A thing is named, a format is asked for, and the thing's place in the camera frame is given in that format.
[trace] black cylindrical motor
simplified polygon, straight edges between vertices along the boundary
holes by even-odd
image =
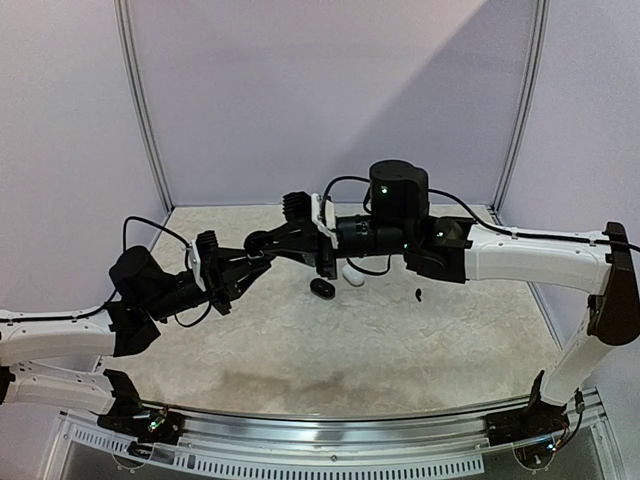
[[[337,258],[402,253],[404,233],[394,225],[381,225],[370,215],[336,218]]]

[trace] gray wall panel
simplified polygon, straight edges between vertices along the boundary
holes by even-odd
[[[535,2],[131,2],[177,204],[278,202],[373,161],[489,203]],[[338,198],[358,200],[361,189]]]

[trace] black mount bracket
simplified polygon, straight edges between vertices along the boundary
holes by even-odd
[[[529,404],[524,408],[491,413],[485,417],[489,443],[503,445],[527,438],[550,435],[569,425],[566,405],[556,407],[540,398],[540,385],[544,371],[533,382]]]
[[[167,408],[147,408],[129,377],[115,370],[105,370],[116,399],[106,415],[98,416],[98,426],[137,438],[137,443],[177,445],[184,428],[184,415]]]

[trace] white small object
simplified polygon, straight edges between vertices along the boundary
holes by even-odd
[[[348,263],[345,263],[342,267],[342,276],[354,287],[361,287],[364,285],[364,275],[354,269]]]

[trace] metal frame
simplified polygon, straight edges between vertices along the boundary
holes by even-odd
[[[180,443],[175,447],[156,445],[146,462],[126,454],[131,438],[96,427],[91,414],[71,411],[60,418],[44,478],[60,478],[71,442],[139,462],[134,468],[148,463],[216,478],[457,478],[482,473],[483,454],[512,448],[489,445],[483,417],[520,408],[526,402],[527,397],[520,397],[437,414],[351,420],[285,420],[282,416],[259,418],[178,409],[187,416]],[[603,475],[624,479],[624,472],[616,466],[615,443],[595,389],[585,392],[585,403],[583,428],[593,435]],[[576,413],[571,410],[569,415],[575,424]]]
[[[509,140],[509,150],[505,160],[504,169],[498,187],[493,196],[491,208],[498,214],[500,213],[509,190],[509,184],[524,138],[524,131],[527,124],[527,118],[531,110],[531,102],[533,92],[540,68],[540,59],[542,57],[542,44],[544,42],[544,32],[547,25],[547,16],[549,12],[549,0],[536,0],[535,20],[531,30],[531,39],[529,42],[529,53],[527,57],[527,65],[525,68],[524,79],[520,89],[520,102],[518,107],[518,115],[516,123]]]
[[[120,43],[122,44],[122,54],[124,56],[124,64],[129,79],[129,87],[131,88],[131,97],[133,106],[138,118],[140,126],[140,134],[147,152],[149,167],[153,180],[158,189],[160,201],[167,213],[174,208],[174,203],[169,190],[169,182],[160,159],[158,145],[151,125],[151,118],[147,108],[147,100],[144,95],[142,79],[138,66],[138,57],[136,54],[135,44],[133,40],[133,28],[131,26],[131,14],[129,11],[128,0],[114,0],[116,9],[116,19],[118,21],[118,30],[120,33]]]

